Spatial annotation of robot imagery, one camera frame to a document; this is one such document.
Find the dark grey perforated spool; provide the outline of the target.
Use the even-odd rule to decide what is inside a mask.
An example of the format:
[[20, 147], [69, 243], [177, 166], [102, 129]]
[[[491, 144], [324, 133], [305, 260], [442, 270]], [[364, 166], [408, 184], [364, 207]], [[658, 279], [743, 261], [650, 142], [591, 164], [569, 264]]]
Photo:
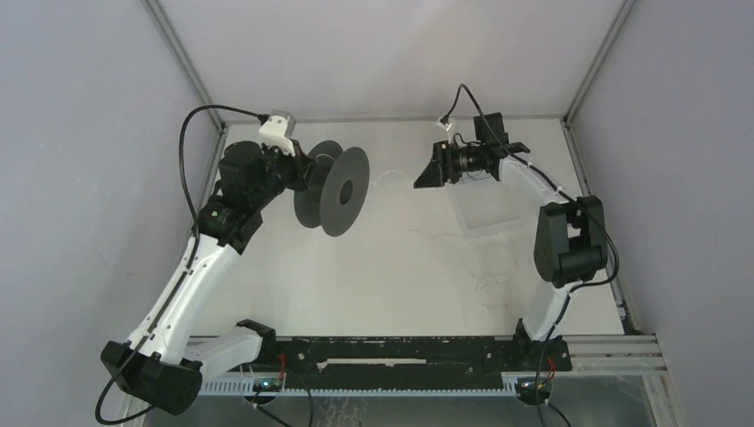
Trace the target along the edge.
[[359, 147], [344, 149], [337, 141], [322, 141], [310, 152], [315, 160], [308, 187], [296, 191], [294, 212], [309, 229], [322, 228], [338, 237], [355, 223], [370, 183], [370, 163]]

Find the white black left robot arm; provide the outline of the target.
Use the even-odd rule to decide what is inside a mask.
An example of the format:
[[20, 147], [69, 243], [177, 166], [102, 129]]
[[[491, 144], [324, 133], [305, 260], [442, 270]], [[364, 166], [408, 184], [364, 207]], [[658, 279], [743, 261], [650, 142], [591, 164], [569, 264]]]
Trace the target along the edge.
[[248, 319], [194, 348], [189, 338], [213, 289], [261, 226], [262, 209], [286, 189], [306, 189], [314, 161], [297, 141], [290, 149], [253, 141], [225, 149], [216, 192], [199, 212], [164, 291], [124, 342], [107, 342], [100, 354], [109, 386], [180, 415], [215, 376], [247, 363], [258, 371], [276, 364], [277, 346], [262, 337], [263, 325]]

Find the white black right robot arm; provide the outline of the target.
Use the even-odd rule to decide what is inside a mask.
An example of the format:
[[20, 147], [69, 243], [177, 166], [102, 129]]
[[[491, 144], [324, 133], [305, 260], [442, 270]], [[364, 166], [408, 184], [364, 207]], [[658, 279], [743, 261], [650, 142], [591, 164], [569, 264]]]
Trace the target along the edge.
[[598, 197], [577, 197], [543, 171], [531, 150], [513, 142], [500, 113], [474, 118], [476, 139], [463, 142], [454, 121], [444, 115], [437, 125], [446, 133], [432, 146], [428, 164], [414, 181], [415, 189], [442, 188], [465, 174], [483, 172], [510, 185], [538, 208], [533, 262], [541, 278], [527, 312], [518, 321], [514, 358], [526, 370], [549, 358], [547, 342], [560, 334], [572, 294], [596, 286], [594, 277], [613, 251], [606, 233], [604, 208]]

